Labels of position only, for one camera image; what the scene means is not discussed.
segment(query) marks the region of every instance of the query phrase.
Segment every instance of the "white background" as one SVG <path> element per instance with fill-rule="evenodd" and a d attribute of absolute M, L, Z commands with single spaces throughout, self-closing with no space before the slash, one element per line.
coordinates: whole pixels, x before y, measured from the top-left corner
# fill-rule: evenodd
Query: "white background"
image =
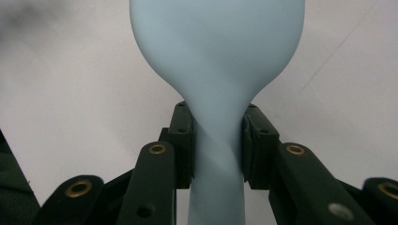
<path fill-rule="evenodd" d="M 307 0 L 295 56 L 253 103 L 346 183 L 398 180 L 397 71 L 397 1 Z M 73 176 L 133 168 L 180 100 L 140 54 L 127 0 L 0 2 L 0 128 L 40 203 Z M 265 191 L 246 189 L 246 215 L 275 223 Z"/>

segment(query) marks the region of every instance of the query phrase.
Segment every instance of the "light blue balloon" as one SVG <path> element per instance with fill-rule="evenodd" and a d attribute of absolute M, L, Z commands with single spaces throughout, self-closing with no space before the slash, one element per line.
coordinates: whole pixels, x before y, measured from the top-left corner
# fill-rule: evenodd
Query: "light blue balloon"
<path fill-rule="evenodd" d="M 146 61 L 195 118 L 190 225 L 245 224 L 240 126 L 293 56 L 304 0 L 130 0 Z"/>

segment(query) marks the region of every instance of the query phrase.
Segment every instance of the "screw hole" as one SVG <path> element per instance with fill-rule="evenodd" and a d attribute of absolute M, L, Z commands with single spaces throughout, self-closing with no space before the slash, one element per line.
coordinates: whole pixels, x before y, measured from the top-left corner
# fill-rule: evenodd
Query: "screw hole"
<path fill-rule="evenodd" d="M 150 146 L 149 152 L 152 154 L 161 154 L 166 151 L 166 146 L 163 144 L 155 144 Z"/>
<path fill-rule="evenodd" d="M 65 195 L 70 198 L 77 198 L 88 193 L 92 187 L 93 185 L 89 180 L 80 180 L 69 186 Z"/>
<path fill-rule="evenodd" d="M 288 145 L 286 147 L 286 150 L 289 153 L 291 153 L 293 155 L 296 155 L 296 156 L 301 156 L 301 155 L 303 155 L 305 153 L 305 150 L 302 147 L 297 146 L 297 145 Z"/>
<path fill-rule="evenodd" d="M 269 130 L 267 129 L 260 129 L 260 132 L 263 134 L 269 134 Z"/>
<path fill-rule="evenodd" d="M 390 182 L 386 182 L 378 185 L 377 187 L 385 195 L 388 195 L 389 197 L 398 200 L 398 186 Z"/>
<path fill-rule="evenodd" d="M 330 203 L 329 211 L 337 218 L 340 218 L 345 221 L 354 220 L 354 214 L 352 214 L 351 210 L 339 203 Z"/>
<path fill-rule="evenodd" d="M 137 216 L 140 218 L 149 218 L 155 213 L 155 205 L 153 203 L 145 203 L 138 207 Z"/>

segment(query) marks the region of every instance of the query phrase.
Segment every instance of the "brass screw insert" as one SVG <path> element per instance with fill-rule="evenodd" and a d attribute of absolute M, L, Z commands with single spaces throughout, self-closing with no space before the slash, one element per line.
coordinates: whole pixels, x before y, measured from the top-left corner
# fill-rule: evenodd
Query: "brass screw insert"
<path fill-rule="evenodd" d="M 70 198 L 77 198 L 88 193 L 88 191 L 90 191 L 92 187 L 93 185 L 89 180 L 85 179 L 85 180 L 76 181 L 75 183 L 73 183 L 71 186 L 68 187 L 68 189 L 65 191 L 65 195 Z"/>
<path fill-rule="evenodd" d="M 379 184 L 377 187 L 385 195 L 388 195 L 389 197 L 398 200 L 398 186 L 396 186 L 390 182 L 385 182 L 385 183 Z"/>
<path fill-rule="evenodd" d="M 302 147 L 298 146 L 298 145 L 288 145 L 286 147 L 286 150 L 296 156 L 302 156 L 305 153 L 305 150 L 302 149 Z"/>
<path fill-rule="evenodd" d="M 155 144 L 150 146 L 149 148 L 149 152 L 151 154 L 162 154 L 165 151 L 166 151 L 166 146 L 164 146 L 163 144 Z"/>

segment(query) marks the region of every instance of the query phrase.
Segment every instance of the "white wall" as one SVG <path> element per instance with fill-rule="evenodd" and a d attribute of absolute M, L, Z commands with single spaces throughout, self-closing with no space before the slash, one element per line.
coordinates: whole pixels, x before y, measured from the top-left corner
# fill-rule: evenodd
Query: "white wall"
<path fill-rule="evenodd" d="M 398 4 L 306 4 L 298 51 L 253 103 L 337 178 L 398 180 Z M 0 3 L 0 128 L 40 203 L 75 175 L 133 168 L 180 100 L 139 53 L 128 1 Z M 248 224 L 275 223 L 267 193 L 246 193 Z"/>

